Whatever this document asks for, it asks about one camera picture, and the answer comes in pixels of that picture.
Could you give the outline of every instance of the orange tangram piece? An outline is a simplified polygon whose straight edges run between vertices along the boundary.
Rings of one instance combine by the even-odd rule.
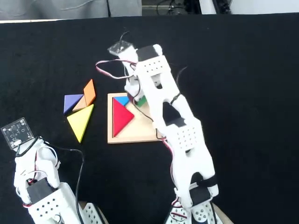
[[[94,90],[92,79],[89,81],[89,83],[86,85],[86,87],[83,90],[84,90],[86,106],[89,106],[90,104],[92,104],[92,102],[95,99],[95,90]]]
[[[113,98],[113,137],[134,118],[134,114],[128,111],[116,99]]]

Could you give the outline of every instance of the red triangle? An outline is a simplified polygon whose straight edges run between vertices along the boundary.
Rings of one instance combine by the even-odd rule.
[[[134,114],[128,111],[116,99],[113,98],[113,137],[134,118]]]

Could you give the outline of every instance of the green tangram piece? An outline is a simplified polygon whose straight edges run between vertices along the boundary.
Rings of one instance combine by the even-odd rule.
[[[145,96],[143,96],[138,102],[137,102],[137,106],[138,107],[142,107],[142,105],[146,102],[146,98]]]

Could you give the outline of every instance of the gray cloth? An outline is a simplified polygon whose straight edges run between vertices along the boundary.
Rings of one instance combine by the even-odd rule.
[[[0,20],[83,19],[142,15],[141,0],[0,0]]]

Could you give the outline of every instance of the blue tangram piece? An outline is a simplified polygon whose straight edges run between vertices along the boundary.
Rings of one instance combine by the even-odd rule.
[[[66,114],[81,98],[83,94],[64,96],[64,114]]]
[[[128,102],[129,102],[129,98],[127,96],[124,96],[124,97],[114,97],[114,99],[116,99],[117,102],[119,102],[123,106],[127,105]]]

